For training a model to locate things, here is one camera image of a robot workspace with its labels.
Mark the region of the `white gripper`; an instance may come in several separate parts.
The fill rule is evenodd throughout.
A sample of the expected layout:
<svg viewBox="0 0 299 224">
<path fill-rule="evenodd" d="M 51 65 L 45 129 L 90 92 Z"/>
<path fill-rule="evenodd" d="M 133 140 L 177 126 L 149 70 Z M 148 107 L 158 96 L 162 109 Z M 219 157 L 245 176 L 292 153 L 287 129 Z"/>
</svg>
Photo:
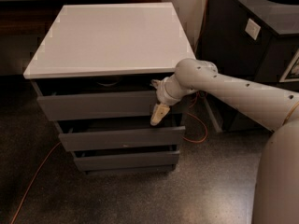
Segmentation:
<svg viewBox="0 0 299 224">
<path fill-rule="evenodd" d="M 156 104 L 150 119 L 152 126 L 158 125 L 170 111 L 170 107 L 181 101 L 184 96 L 195 93 L 194 89 L 183 87 L 175 75 L 165 77 L 163 80 L 153 79 L 151 86 L 156 89 L 157 99 L 160 104 Z"/>
</svg>

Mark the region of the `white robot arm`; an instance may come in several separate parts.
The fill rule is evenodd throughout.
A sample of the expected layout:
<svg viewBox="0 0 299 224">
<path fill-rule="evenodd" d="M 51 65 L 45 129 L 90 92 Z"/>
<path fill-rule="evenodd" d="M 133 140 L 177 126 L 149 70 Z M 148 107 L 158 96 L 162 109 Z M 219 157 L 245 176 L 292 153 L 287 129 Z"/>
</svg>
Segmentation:
<svg viewBox="0 0 299 224">
<path fill-rule="evenodd" d="M 299 93 L 218 72 L 214 63 L 184 59 L 171 77 L 153 82 L 158 104 L 150 124 L 157 125 L 170 107 L 205 91 L 273 134 L 259 162 L 252 224 L 299 224 Z"/>
</svg>

